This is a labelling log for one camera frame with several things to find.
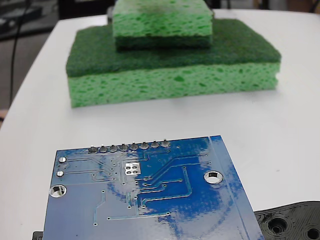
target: circuit board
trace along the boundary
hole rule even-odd
[[[43,240],[263,240],[220,136],[59,150]]]

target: black object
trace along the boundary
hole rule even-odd
[[[221,0],[204,0],[208,8],[210,9],[220,9]]]
[[[265,240],[320,240],[320,201],[256,211]]]
[[[93,15],[105,15],[114,0],[58,0],[59,18],[72,19]]]
[[[226,8],[231,9],[231,0],[226,0]]]
[[[317,6],[319,5],[320,0],[316,0],[315,3],[312,5],[312,7],[310,8],[310,13],[314,13],[316,11]]]
[[[33,233],[32,240],[42,240],[43,236],[44,236],[43,231],[35,231]]]
[[[261,4],[259,6],[259,9],[270,10],[270,8],[269,8],[269,0],[262,0]]]
[[[16,57],[16,49],[17,49],[17,43],[18,43],[18,38],[21,30],[21,26],[24,23],[24,19],[26,16],[26,13],[28,9],[31,6],[31,2],[26,1],[25,9],[22,13],[22,16],[17,19],[18,22],[18,28],[16,30],[16,35],[14,38],[14,43],[13,43],[13,49],[12,49],[12,57],[11,57],[11,68],[10,68],[10,97],[9,97],[9,104],[12,104],[12,101],[14,100],[14,74],[15,74],[15,57]]]

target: black plastic part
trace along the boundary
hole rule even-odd
[[[42,237],[44,236],[43,231],[35,231],[32,236],[32,240],[42,240]]]
[[[94,15],[105,15],[115,0],[58,0],[59,18],[72,19]]]
[[[320,201],[256,211],[265,240],[320,240]]]

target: stacked sponges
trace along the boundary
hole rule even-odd
[[[113,24],[77,33],[67,62],[73,107],[270,90],[281,56],[199,0],[118,0]]]

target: black 3d printed part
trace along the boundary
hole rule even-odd
[[[265,240],[320,240],[320,201],[256,211]]]

